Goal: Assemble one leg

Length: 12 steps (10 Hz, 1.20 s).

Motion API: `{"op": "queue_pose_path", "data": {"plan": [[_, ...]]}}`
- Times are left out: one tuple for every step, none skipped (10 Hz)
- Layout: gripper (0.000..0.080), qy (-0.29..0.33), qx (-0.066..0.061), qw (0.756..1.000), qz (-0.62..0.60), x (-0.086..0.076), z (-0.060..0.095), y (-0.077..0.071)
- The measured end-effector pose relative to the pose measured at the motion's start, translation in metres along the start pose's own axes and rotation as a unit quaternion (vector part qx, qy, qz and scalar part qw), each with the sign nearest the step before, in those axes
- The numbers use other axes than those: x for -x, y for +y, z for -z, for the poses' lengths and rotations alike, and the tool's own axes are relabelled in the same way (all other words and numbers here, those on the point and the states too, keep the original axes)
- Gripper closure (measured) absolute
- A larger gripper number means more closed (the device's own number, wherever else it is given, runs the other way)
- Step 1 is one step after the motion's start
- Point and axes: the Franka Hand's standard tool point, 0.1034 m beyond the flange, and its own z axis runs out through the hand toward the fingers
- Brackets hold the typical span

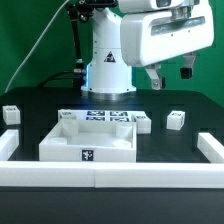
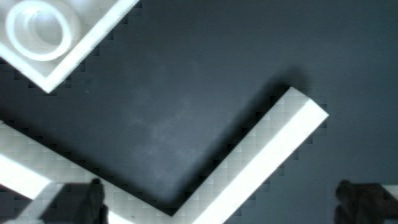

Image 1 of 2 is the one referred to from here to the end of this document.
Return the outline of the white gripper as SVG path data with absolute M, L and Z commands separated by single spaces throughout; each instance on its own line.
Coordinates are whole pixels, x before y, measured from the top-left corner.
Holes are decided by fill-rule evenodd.
M 180 75 L 190 79 L 197 58 L 194 51 L 214 40 L 209 0 L 120 0 L 120 11 L 122 58 L 129 66 L 147 66 L 154 90 L 165 88 L 161 65 L 155 63 L 185 54 Z

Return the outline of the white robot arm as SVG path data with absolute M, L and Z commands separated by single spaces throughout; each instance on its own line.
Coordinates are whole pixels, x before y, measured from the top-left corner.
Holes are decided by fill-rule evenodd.
M 132 69 L 143 67 L 155 90 L 165 87 L 161 63 L 182 56 L 183 79 L 193 76 L 196 52 L 212 45 L 209 0 L 85 0 L 93 12 L 93 57 L 83 93 L 117 100 L 134 94 Z

